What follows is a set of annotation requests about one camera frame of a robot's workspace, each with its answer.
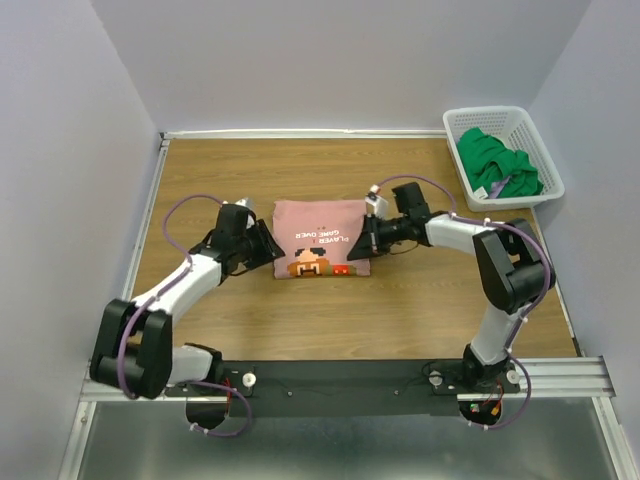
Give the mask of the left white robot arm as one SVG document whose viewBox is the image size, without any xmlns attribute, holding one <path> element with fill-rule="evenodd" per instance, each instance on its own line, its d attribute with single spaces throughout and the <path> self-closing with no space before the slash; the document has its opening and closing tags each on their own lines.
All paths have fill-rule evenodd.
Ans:
<svg viewBox="0 0 640 480">
<path fill-rule="evenodd" d="M 106 305 L 89 367 L 93 381 L 131 399 L 154 399 L 175 384 L 188 383 L 201 395 L 220 387 L 221 353 L 198 344 L 175 347 L 174 327 L 227 278 L 268 265 L 284 253 L 246 199 L 221 203 L 215 227 L 181 252 L 181 265 L 159 284 L 131 300 Z"/>
</svg>

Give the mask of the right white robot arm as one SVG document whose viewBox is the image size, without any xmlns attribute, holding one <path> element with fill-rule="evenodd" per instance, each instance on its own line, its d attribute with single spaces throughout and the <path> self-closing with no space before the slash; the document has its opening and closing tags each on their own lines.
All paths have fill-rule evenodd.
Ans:
<svg viewBox="0 0 640 480">
<path fill-rule="evenodd" d="M 439 367 L 435 377 L 474 392 L 485 390 L 514 363 L 510 354 L 520 328 L 554 286 L 550 260 L 524 219 L 496 222 L 462 217 L 454 209 L 433 212 L 415 182 L 392 189 L 399 216 L 388 219 L 387 202 L 379 191 L 374 185 L 365 197 L 373 211 L 364 216 L 347 259 L 386 255 L 402 241 L 474 256 L 488 305 L 462 359 L 449 368 Z"/>
</svg>

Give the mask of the pink printed t shirt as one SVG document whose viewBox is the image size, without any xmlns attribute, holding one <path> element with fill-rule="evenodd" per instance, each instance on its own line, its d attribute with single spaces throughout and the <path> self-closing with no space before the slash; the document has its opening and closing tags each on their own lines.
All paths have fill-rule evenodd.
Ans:
<svg viewBox="0 0 640 480">
<path fill-rule="evenodd" d="M 367 213 L 363 200 L 293 201 L 274 204 L 273 237 L 284 256 L 274 261 L 278 280 L 368 276 L 367 259 L 347 259 Z"/>
</svg>

